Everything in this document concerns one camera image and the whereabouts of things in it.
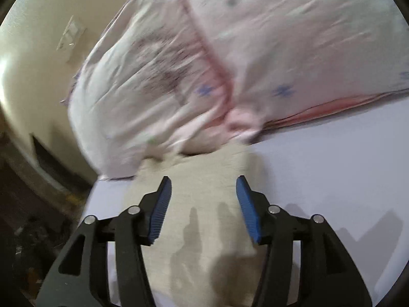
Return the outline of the lavender bed sheet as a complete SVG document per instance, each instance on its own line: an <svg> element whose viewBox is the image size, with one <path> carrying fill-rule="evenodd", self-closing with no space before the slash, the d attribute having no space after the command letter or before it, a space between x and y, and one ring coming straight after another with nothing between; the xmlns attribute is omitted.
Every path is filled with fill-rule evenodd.
<svg viewBox="0 0 409 307"><path fill-rule="evenodd" d="M261 190L290 213L321 213L380 306L408 305L408 95L286 128L254 145Z"/></svg>

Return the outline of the beige knitted garment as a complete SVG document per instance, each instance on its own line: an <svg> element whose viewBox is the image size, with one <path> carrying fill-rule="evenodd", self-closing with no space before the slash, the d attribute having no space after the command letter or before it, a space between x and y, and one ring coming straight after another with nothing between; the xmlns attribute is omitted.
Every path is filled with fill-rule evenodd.
<svg viewBox="0 0 409 307"><path fill-rule="evenodd" d="M236 196L240 176L255 191L264 185L261 156L242 144L209 154L142 161L125 206L155 191L163 177L172 182L160 236L143 248L158 306L252 304L265 250L254 245L247 232Z"/></svg>

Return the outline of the white floral pillow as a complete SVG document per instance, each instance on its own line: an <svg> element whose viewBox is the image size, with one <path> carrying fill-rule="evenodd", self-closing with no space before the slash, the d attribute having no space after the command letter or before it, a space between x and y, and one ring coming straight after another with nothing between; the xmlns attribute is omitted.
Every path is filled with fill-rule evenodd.
<svg viewBox="0 0 409 307"><path fill-rule="evenodd" d="M232 86L186 0L128 0L66 99L78 147L107 179L146 157L212 152L230 140Z"/></svg>

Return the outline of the pink floral quilt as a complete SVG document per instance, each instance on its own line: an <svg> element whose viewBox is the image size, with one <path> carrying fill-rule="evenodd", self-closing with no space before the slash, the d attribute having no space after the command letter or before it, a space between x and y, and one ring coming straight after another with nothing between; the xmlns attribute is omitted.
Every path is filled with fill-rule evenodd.
<svg viewBox="0 0 409 307"><path fill-rule="evenodd" d="M408 91L408 23L394 0L178 1L232 88L218 140Z"/></svg>

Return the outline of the white wall switch plate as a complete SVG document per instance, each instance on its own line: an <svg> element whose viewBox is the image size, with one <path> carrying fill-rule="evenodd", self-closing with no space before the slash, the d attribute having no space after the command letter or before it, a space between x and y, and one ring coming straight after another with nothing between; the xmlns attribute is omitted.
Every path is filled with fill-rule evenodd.
<svg viewBox="0 0 409 307"><path fill-rule="evenodd" d="M70 60L73 50L76 48L86 29L87 27L79 17L71 16L56 48L63 61L68 62Z"/></svg>

